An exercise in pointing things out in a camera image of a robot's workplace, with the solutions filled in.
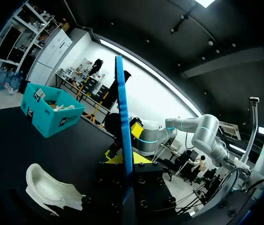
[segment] workbench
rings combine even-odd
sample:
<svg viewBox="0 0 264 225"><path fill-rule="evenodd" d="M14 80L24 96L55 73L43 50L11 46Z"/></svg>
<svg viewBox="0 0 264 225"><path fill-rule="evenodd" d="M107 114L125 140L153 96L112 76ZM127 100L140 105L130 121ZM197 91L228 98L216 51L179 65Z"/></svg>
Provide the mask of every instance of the workbench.
<svg viewBox="0 0 264 225"><path fill-rule="evenodd" d="M60 84L58 85L57 82L57 78L61 79ZM91 97L88 97L86 94L84 94L82 91L80 91L77 87L75 87L74 85L72 85L70 82L68 82L67 80L65 80L65 78L63 78L62 76L55 74L55 81L56 81L56 86L57 88L60 88L61 85L65 86L67 89L69 89L72 93L77 94L79 92L79 95L77 99L79 102L81 100L84 100L85 102L87 102L88 104L90 104L92 107L94 107L95 109L98 107L99 103L96 102L95 100L93 100ZM108 116L112 111L104 106L100 106L98 111L100 111L102 114L106 116Z"/></svg>
<svg viewBox="0 0 264 225"><path fill-rule="evenodd" d="M113 142L112 137L83 118L44 138L19 107L0 110L0 221L36 224L31 220L48 214L25 191L26 170L33 163L55 179L74 184L80 193L93 195L95 170L99 162L106 161L104 153ZM126 203L124 214L127 221L133 221L133 193Z"/></svg>
<svg viewBox="0 0 264 225"><path fill-rule="evenodd" d="M155 153L156 158L154 157L153 162L155 162L155 161L161 156L161 154L162 154L165 150L167 150L167 151L169 151L169 152L171 153L171 157L170 157L169 160L172 160L172 158L173 158L174 156L176 156L176 157L181 156L181 154L180 154L177 150L173 149L173 148L170 147L170 146L167 146L167 145L165 145L165 144L161 144L160 146L161 146L160 149L157 150L157 152Z"/></svg>

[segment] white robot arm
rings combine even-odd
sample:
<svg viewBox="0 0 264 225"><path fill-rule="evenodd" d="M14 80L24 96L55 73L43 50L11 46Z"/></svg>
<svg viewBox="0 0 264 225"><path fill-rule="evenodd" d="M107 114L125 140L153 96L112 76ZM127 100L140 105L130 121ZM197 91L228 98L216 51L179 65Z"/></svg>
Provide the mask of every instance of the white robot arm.
<svg viewBox="0 0 264 225"><path fill-rule="evenodd" d="M152 155L156 148L167 139L175 137L177 130L194 133L191 143L194 147L204 152L212 159L212 163L217 166L223 166L228 170L233 170L242 165L238 165L228 158L228 151L223 143L216 138L219 128L218 119L210 114L205 114L197 118L181 119L170 118L165 120L165 128L159 129L156 122L145 121L144 131L141 133L138 141L138 149L143 155ZM251 170L248 178L249 183L255 183L264 179L264 145L255 167Z"/></svg>
<svg viewBox="0 0 264 225"><path fill-rule="evenodd" d="M230 168L225 159L228 152L216 137L219 121L215 116L205 114L201 117L190 119L166 119L167 128L174 127L184 132L194 133L191 143L206 155L208 155L215 166Z"/></svg>

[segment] white wall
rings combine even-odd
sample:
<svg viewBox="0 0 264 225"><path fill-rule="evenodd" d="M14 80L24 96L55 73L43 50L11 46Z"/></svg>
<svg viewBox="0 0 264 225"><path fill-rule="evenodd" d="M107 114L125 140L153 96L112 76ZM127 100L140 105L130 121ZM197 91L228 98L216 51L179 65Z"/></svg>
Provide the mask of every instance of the white wall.
<svg viewBox="0 0 264 225"><path fill-rule="evenodd" d="M71 38L73 43L69 46L69 48L66 50L66 52L63 54L63 56L60 58L55 68L53 69L47 82L47 85L49 86L55 86L55 73L60 68L67 69L69 67L76 68L78 66L73 64L73 62L75 62L79 58L81 52L83 52L91 43L91 38L88 32L78 28L73 29L69 34L69 37Z"/></svg>
<svg viewBox="0 0 264 225"><path fill-rule="evenodd" d="M78 65L84 58L93 62L98 58L102 59L104 63L101 70L109 71L103 85L110 87L114 81L115 56L118 56L117 53L102 45L91 42L73 64ZM123 58L123 66L124 70L127 70L132 75L126 83L129 112L144 120L157 121L163 127L165 127L166 118L176 118L179 116L181 118L196 117L196 115L188 110L180 99L178 99L171 91L165 88L150 74L125 58ZM86 106L85 112L93 113L95 110L93 107L89 107L89 105L84 102L82 103ZM118 112L117 104L115 104L112 109L113 112ZM96 119L98 121L102 121L103 115L98 113ZM178 135L176 137L176 140L183 144L183 150L185 149L185 136L185 132L178 131ZM192 146L192 137L193 134L188 135L188 147ZM199 156L205 155L202 151L196 148L194 148L194 150L199 154ZM169 158L170 156L171 154L165 151L161 158ZM208 169L215 168L211 159L207 156L206 164Z"/></svg>

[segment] box label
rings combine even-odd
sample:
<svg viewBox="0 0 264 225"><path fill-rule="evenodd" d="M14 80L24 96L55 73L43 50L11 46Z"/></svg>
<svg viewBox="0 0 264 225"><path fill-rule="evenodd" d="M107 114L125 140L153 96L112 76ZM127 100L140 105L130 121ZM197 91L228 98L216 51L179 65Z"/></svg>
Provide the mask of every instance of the box label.
<svg viewBox="0 0 264 225"><path fill-rule="evenodd" d="M67 117L62 118L62 120L61 120L61 122L59 124L60 127L63 126L66 123L66 119L67 119Z"/></svg>
<svg viewBox="0 0 264 225"><path fill-rule="evenodd" d="M30 122L32 122L33 110L30 107L28 107L27 118L29 119Z"/></svg>
<svg viewBox="0 0 264 225"><path fill-rule="evenodd" d="M36 99L37 102L39 102L40 96L36 92L34 92L33 97Z"/></svg>

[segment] ceiling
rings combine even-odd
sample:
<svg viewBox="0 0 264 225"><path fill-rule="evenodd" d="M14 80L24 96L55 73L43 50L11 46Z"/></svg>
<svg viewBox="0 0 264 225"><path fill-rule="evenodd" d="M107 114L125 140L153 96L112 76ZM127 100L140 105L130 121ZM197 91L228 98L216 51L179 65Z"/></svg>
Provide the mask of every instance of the ceiling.
<svg viewBox="0 0 264 225"><path fill-rule="evenodd" d="M151 63L203 113L237 124L244 140L252 129L248 99L259 97L259 125L264 127L264 4L216 0L204 8L193 0L67 3L76 21L63 0L49 5L72 27L91 27ZM171 34L180 15L184 20ZM262 146L263 141L264 136L257 135L255 144Z"/></svg>

